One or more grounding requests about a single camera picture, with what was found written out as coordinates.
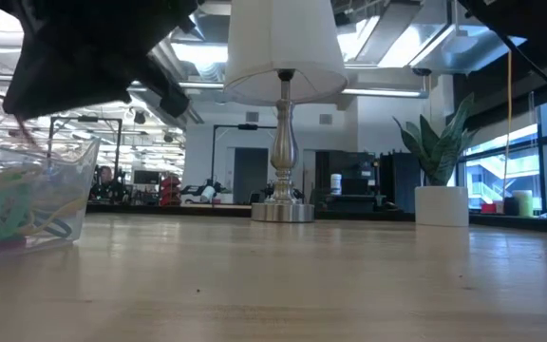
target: table lamp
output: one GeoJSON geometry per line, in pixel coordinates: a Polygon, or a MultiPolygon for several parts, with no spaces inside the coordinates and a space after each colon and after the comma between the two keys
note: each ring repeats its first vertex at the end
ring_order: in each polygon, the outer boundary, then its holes
{"type": "Polygon", "coordinates": [[[225,92],[247,105],[275,105],[270,162],[273,195],[253,204],[253,220],[313,221],[293,195],[298,153],[292,109],[340,93],[348,84],[330,0],[233,0],[225,92]]]}

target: wall vent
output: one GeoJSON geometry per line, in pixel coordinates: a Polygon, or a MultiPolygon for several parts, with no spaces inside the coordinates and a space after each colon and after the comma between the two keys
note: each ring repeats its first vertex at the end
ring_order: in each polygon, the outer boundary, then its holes
{"type": "Polygon", "coordinates": [[[258,123],[258,112],[246,112],[247,123],[258,123]]]}
{"type": "Polygon", "coordinates": [[[320,114],[320,124],[331,125],[332,114],[320,114]]]}

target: table surface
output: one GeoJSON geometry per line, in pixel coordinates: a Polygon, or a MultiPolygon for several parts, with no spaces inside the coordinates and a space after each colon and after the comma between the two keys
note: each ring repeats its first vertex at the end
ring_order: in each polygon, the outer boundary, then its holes
{"type": "Polygon", "coordinates": [[[0,341],[547,341],[547,234],[89,215],[0,258],[0,341]]]}

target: silver lamp stand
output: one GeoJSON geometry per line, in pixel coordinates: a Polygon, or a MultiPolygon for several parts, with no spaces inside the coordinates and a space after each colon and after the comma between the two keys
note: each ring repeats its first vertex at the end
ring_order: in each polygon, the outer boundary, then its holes
{"type": "Polygon", "coordinates": [[[275,168],[277,181],[273,195],[264,203],[253,204],[253,220],[265,222],[313,222],[313,205],[303,204],[294,197],[292,169],[298,152],[292,131],[291,79],[294,70],[279,70],[282,96],[276,103],[277,131],[270,162],[275,168]]]}

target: clear plastic container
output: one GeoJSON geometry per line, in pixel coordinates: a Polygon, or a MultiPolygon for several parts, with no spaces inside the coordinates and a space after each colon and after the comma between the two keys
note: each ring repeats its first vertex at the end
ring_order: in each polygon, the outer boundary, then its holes
{"type": "Polygon", "coordinates": [[[0,255],[80,237],[99,141],[0,139],[0,255]]]}

